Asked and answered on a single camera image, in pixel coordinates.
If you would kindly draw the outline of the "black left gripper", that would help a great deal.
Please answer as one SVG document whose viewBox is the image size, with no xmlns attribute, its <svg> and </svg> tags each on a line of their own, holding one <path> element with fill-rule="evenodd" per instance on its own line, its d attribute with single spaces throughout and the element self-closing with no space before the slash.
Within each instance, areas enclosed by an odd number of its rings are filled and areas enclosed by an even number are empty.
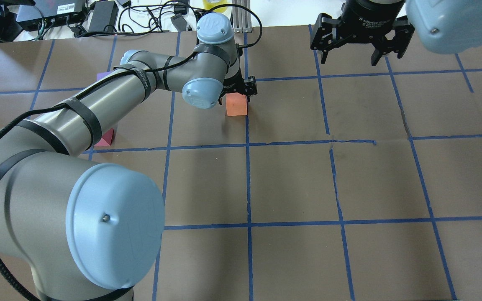
<svg viewBox="0 0 482 301">
<path fill-rule="evenodd" d="M 249 76 L 243 79 L 241 75 L 233 76 L 225 79 L 223 82 L 221 96 L 218 98 L 218 104 L 226 103 L 226 94 L 239 93 L 246 96 L 247 103 L 251 102 L 251 97 L 258 95 L 258 88 L 255 76 Z"/>
</svg>

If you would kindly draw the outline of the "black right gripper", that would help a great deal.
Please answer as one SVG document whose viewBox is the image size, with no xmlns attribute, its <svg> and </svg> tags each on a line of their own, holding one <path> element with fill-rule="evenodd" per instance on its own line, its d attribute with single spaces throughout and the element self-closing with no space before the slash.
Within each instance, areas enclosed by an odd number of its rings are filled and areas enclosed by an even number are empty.
<svg viewBox="0 0 482 301">
<path fill-rule="evenodd" d="M 320 13 L 310 34 L 310 48 L 325 64 L 329 51 L 346 44 L 371 44 L 371 66 L 389 53 L 404 56 L 415 32 L 407 15 L 399 17 L 404 0 L 346 0 L 341 15 Z"/>
</svg>

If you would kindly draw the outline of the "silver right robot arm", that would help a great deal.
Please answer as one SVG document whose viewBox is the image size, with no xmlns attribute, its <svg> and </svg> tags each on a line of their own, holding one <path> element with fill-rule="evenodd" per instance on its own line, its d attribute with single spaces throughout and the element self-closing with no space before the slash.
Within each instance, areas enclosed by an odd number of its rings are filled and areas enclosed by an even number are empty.
<svg viewBox="0 0 482 301">
<path fill-rule="evenodd" d="M 436 54 L 482 46 L 482 0 L 346 0 L 340 17 L 318 15 L 310 49 L 323 64 L 333 49 L 371 44 L 376 66 L 389 53 L 401 59 L 415 33 Z"/>
</svg>

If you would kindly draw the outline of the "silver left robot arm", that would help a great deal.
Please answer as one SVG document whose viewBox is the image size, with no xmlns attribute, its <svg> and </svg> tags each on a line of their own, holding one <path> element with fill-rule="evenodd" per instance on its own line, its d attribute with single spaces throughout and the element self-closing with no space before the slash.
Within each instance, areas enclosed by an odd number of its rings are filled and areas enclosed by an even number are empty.
<svg viewBox="0 0 482 301">
<path fill-rule="evenodd" d="M 116 163 L 83 158 L 157 91 L 210 109 L 243 78 L 245 48 L 214 8 L 187 57 L 128 50 L 97 82 L 0 129 L 0 274 L 29 301 L 131 301 L 155 264 L 166 222 L 161 187 Z"/>
</svg>

